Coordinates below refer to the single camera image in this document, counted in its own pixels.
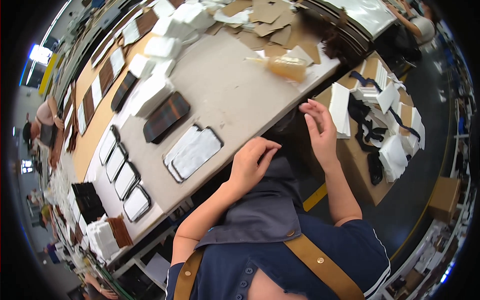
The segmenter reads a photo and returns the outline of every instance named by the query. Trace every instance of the cardboard box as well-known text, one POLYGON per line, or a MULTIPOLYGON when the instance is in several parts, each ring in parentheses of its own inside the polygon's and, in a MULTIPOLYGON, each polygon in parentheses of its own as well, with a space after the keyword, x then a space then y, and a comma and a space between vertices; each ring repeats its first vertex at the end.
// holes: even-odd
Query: cardboard box
MULTIPOLYGON (((371 65, 376 66, 378 60, 382 62, 384 68, 390 73, 390 69, 380 58, 380 55, 378 55, 377 52, 372 53, 367 58, 367 65, 365 69, 369 69, 371 65)), ((361 67, 362 64, 354 68, 354 70, 357 70, 359 72, 361 70, 361 67)), ((348 89, 353 89, 357 80, 354 78, 350 78, 348 76, 349 74, 350 72, 340 78, 337 82, 348 89)), ((399 93, 400 101, 402 103, 413 106, 411 97, 406 93, 404 89, 400 89, 399 93)), ((317 97, 315 97, 314 100, 328 107, 330 104, 331 96, 331 87, 329 87, 323 92, 321 92, 317 97)), ((352 118, 349 119, 351 138, 338 139, 336 143, 336 153, 342 165, 345 178, 347 179, 348 185, 350 186, 350 189, 352 190, 355 198, 358 201, 365 201, 377 206, 388 193, 394 183, 387 182, 384 176, 384 178, 379 184, 372 184, 372 182, 370 181, 370 173, 368 171, 368 153, 364 152, 360 148, 358 141, 355 139, 355 135, 358 132, 357 122, 355 122, 352 118)))
POLYGON ((405 276, 405 281, 407 282, 407 284, 405 284, 405 288, 410 293, 413 292, 420 285, 424 278, 425 276, 417 272, 417 270, 411 269, 407 276, 405 276))
POLYGON ((460 197, 460 179, 439 177, 428 204, 430 214, 437 220, 450 224, 460 197))

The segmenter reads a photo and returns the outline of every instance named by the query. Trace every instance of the gray apron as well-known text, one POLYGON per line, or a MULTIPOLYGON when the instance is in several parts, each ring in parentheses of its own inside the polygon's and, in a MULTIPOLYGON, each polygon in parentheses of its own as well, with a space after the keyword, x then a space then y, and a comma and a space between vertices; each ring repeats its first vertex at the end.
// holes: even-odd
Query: gray apron
POLYGON ((229 208, 223 224, 211 228, 195 249, 292 240, 301 235, 297 211, 304 212, 297 180, 285 157, 274 158, 264 178, 229 208))

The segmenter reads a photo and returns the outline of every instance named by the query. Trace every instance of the apron strap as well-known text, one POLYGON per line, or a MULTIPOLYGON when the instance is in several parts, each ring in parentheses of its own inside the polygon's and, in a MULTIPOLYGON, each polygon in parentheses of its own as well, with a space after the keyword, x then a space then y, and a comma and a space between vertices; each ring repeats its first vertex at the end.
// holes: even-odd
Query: apron strap
POLYGON ((283 242, 340 300, 365 299, 357 284, 304 234, 283 242))
MULTIPOLYGON (((340 300, 364 300, 357 284, 304 234, 283 242, 340 300)), ((195 250, 180 270, 173 300, 188 300, 205 248, 195 250)))
POLYGON ((173 300, 190 299, 193 284, 195 283, 195 277, 197 276, 198 268, 200 267, 200 263, 204 256, 204 250, 205 247, 195 250, 185 264, 183 264, 177 279, 177 285, 175 286, 173 300))

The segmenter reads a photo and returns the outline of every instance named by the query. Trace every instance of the navy blue shirt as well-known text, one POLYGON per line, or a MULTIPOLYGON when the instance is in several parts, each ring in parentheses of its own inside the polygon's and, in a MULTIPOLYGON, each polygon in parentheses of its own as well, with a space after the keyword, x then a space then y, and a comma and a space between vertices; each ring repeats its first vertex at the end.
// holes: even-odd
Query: navy blue shirt
MULTIPOLYGON (((313 216, 298 217, 302 233, 359 286, 366 299, 390 275, 385 247, 367 221, 351 220, 334 227, 313 216)), ((175 264, 168 271, 167 300, 173 300, 182 266, 175 264)), ((283 242, 208 245, 190 299, 246 300, 258 268, 285 293, 298 293, 312 300, 338 299, 283 242)))

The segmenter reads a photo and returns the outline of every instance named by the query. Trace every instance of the glue bottle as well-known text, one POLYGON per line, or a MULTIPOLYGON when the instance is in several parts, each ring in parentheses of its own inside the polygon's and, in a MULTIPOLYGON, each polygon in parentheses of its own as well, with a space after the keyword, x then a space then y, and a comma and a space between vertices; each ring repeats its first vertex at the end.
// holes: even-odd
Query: glue bottle
POLYGON ((272 71, 272 73, 296 82, 300 83, 305 80, 305 72, 307 70, 306 60, 288 56, 272 56, 265 57, 263 59, 247 57, 247 60, 253 60, 261 63, 270 71, 272 71))

